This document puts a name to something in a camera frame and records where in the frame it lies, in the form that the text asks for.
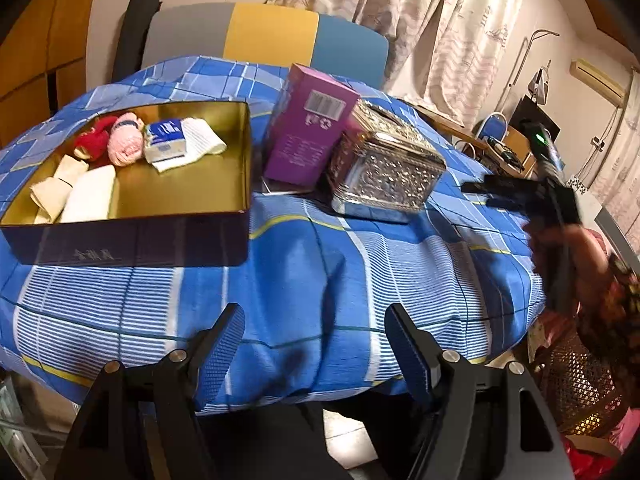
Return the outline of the person's right hand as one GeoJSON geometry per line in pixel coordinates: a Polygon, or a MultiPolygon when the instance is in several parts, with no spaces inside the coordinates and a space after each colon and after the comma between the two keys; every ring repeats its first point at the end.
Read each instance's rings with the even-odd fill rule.
{"type": "Polygon", "coordinates": [[[547,270],[550,249],[556,245],[566,246],[575,266],[575,304],[583,308],[600,307],[610,289],[613,274],[608,263],[608,255],[596,238],[583,226],[570,224],[562,228],[538,228],[533,223],[524,226],[532,250],[534,271],[548,278],[547,270]]]}

